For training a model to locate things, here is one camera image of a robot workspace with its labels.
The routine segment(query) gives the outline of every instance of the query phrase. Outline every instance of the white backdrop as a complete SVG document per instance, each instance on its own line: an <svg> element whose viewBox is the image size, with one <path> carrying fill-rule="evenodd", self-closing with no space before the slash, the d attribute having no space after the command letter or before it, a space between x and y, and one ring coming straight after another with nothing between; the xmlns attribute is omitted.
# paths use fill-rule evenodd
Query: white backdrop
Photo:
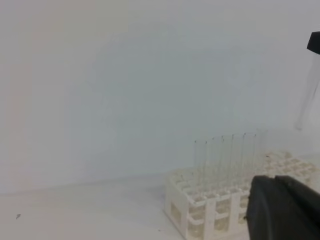
<svg viewBox="0 0 320 240"><path fill-rule="evenodd" d="M319 8L1 1L0 193L166 172L196 138L291 128Z"/></svg>

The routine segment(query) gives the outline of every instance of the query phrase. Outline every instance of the white table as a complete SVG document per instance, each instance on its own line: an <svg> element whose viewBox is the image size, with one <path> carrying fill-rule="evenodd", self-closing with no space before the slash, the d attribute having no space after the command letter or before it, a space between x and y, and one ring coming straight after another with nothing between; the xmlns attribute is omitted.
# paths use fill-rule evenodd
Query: white table
<svg viewBox="0 0 320 240"><path fill-rule="evenodd" d="M4 240L181 240L163 212L164 200L163 175L0 195L0 236Z"/></svg>

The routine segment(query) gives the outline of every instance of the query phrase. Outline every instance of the test tube rack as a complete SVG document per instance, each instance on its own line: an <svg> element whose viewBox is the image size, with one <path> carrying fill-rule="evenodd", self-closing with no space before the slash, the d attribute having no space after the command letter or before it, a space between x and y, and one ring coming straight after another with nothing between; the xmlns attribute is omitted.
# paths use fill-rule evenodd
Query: test tube rack
<svg viewBox="0 0 320 240"><path fill-rule="evenodd" d="M312 187L318 184L313 181L319 179L319 173L315 165L288 152L271 152L265 155L261 174L288 175ZM216 194L204 191L195 199L196 175L197 169L190 167L177 169L166 178L164 211L181 235L186 240L248 239L245 215L250 184Z"/></svg>

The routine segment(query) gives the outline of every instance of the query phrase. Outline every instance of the black plastic part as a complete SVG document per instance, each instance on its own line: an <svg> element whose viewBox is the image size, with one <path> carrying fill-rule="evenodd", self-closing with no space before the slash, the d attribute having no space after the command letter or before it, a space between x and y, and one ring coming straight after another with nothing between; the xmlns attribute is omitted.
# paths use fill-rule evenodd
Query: black plastic part
<svg viewBox="0 0 320 240"><path fill-rule="evenodd" d="M246 219L250 240L320 240L320 195L289 176L255 176Z"/></svg>
<svg viewBox="0 0 320 240"><path fill-rule="evenodd" d="M316 54L320 54L320 31L311 33L311 37L306 48Z"/></svg>

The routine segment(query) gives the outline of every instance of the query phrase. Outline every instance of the white surface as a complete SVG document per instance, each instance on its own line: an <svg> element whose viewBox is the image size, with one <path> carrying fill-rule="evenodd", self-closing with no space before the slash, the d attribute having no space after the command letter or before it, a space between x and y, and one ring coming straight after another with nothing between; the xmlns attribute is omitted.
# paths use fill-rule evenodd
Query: white surface
<svg viewBox="0 0 320 240"><path fill-rule="evenodd" d="M166 172L194 139L291 128L319 8L2 0L0 193Z"/></svg>
<svg viewBox="0 0 320 240"><path fill-rule="evenodd" d="M182 240L163 211L164 193L157 175L1 195L1 238Z"/></svg>

